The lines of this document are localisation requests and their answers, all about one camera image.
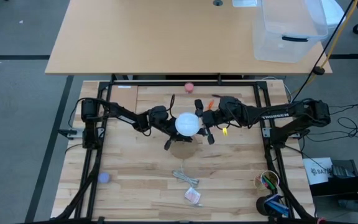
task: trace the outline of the wooden desk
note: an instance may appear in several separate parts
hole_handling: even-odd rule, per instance
[[[84,82],[80,98],[96,97],[98,84],[95,81]],[[287,102],[281,80],[268,81],[268,90],[272,105]],[[173,93],[176,96],[172,109],[174,116],[194,111],[194,100],[197,98],[207,105],[212,93],[235,96],[243,103],[255,106],[255,96],[250,86],[196,86],[190,95],[183,92],[182,86],[113,86],[111,101],[140,113],[156,105],[168,106]],[[282,126],[287,122],[288,118],[278,119],[276,124]],[[73,125],[83,127],[80,106]],[[196,137],[198,150],[183,164],[186,174],[200,180],[197,191],[201,194],[200,203],[204,207],[195,208],[184,199],[189,185],[172,176],[172,170],[179,169],[182,161],[163,150],[168,136],[153,130],[151,137],[147,138],[134,131],[132,126],[109,119],[101,172],[110,173],[112,180],[108,184],[98,184],[93,218],[104,216],[107,220],[127,221],[266,221],[267,218],[256,211],[255,202],[269,192],[258,192],[253,184],[254,177],[267,168],[259,125],[251,129],[229,128],[228,136],[223,136],[217,128],[211,131],[215,144],[208,145],[206,138]],[[80,139],[70,141],[69,146],[80,142]],[[298,141],[294,139],[288,140],[287,144],[299,149]],[[85,152],[80,146],[67,152],[52,217],[62,212],[76,194]],[[313,214],[313,199],[300,154],[289,149],[282,149],[282,154],[289,188],[306,210]],[[85,198],[83,214],[86,213],[87,204],[88,199]]]
[[[298,63],[254,58],[255,12],[253,7],[233,7],[231,0],[222,6],[214,6],[213,0],[70,1],[45,72],[309,73],[323,50],[320,43]],[[332,73],[328,64],[325,69]]]

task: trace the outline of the orange object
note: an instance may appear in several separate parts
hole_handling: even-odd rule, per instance
[[[194,85],[192,83],[186,83],[185,84],[185,90],[187,93],[192,93],[194,89]]]
[[[208,109],[210,110],[213,105],[214,105],[214,100],[211,100],[211,102],[209,102]]]

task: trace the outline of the gray carpet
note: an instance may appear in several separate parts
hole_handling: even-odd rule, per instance
[[[349,1],[338,0],[342,7]],[[67,0],[0,0],[0,54],[48,55],[52,51]],[[358,53],[358,35],[351,32],[358,21],[358,11],[345,29],[335,54]],[[0,64],[0,223],[23,222],[34,190],[42,158],[52,130],[65,77],[46,76],[46,61],[1,61]],[[331,60],[334,74],[319,77],[305,88],[299,99],[312,97],[330,105],[358,103],[358,60]],[[68,114],[85,79],[108,77],[75,77],[62,128],[67,128]],[[305,77],[287,77],[285,83],[297,89]],[[313,133],[343,130],[336,119],[346,116],[358,124],[358,110],[333,116],[333,123]],[[313,136],[326,139],[331,136]],[[67,140],[58,137],[36,220],[50,216],[63,163]],[[327,142],[306,140],[305,152],[311,157],[354,159],[358,168],[358,139]],[[318,215],[328,220],[358,223],[358,213],[339,208],[330,198],[316,198]]]

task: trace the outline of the pink ball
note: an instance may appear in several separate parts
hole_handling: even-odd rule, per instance
[[[187,93],[192,93],[194,89],[194,85],[192,83],[186,83],[185,84],[185,90]]]

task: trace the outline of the bin handle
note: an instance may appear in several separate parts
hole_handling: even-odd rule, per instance
[[[282,37],[283,40],[292,41],[292,42],[307,42],[307,38],[296,38],[296,37]]]

